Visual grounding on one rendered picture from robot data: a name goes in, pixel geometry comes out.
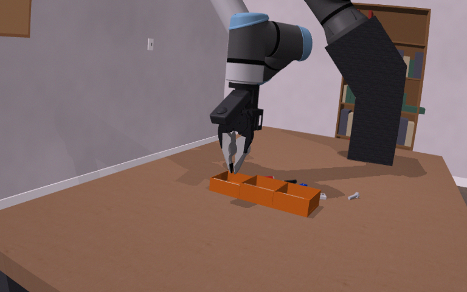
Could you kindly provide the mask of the orange bin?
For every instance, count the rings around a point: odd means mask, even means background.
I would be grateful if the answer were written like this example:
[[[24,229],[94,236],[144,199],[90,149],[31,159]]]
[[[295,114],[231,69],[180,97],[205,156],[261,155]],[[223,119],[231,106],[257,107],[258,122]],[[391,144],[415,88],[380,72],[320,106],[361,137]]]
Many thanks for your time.
[[[319,206],[321,193],[311,187],[229,171],[211,177],[209,190],[303,217]]]

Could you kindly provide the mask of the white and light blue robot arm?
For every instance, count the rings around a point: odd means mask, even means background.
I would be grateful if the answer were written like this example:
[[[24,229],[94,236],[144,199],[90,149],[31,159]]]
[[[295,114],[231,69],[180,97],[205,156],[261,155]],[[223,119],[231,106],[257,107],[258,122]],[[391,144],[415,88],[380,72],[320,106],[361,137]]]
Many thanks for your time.
[[[304,0],[331,44],[368,20],[351,0]],[[308,29],[268,21],[249,12],[243,0],[210,0],[229,35],[226,80],[263,85],[292,61],[306,60],[313,40]],[[272,57],[272,58],[270,58]],[[210,114],[212,123],[230,125],[251,100],[249,91],[233,90]]]

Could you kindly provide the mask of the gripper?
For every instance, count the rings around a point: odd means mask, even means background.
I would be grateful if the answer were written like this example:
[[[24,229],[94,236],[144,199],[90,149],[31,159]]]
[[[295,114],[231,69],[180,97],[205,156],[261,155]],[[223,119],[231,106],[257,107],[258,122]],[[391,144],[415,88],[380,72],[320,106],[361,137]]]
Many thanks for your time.
[[[248,90],[257,89],[258,90]],[[249,91],[251,100],[234,118],[230,125],[220,125],[218,127],[218,138],[220,146],[223,151],[229,172],[237,174],[245,157],[250,153],[252,140],[254,138],[254,131],[262,129],[263,122],[263,109],[258,109],[258,96],[260,85],[250,85],[241,83],[229,82],[229,88],[235,90]],[[236,89],[241,88],[241,89]],[[261,116],[261,124],[259,124],[259,117]],[[252,118],[252,121],[251,121]],[[241,135],[236,139],[236,133]],[[232,156],[235,155],[235,163],[233,165]]]

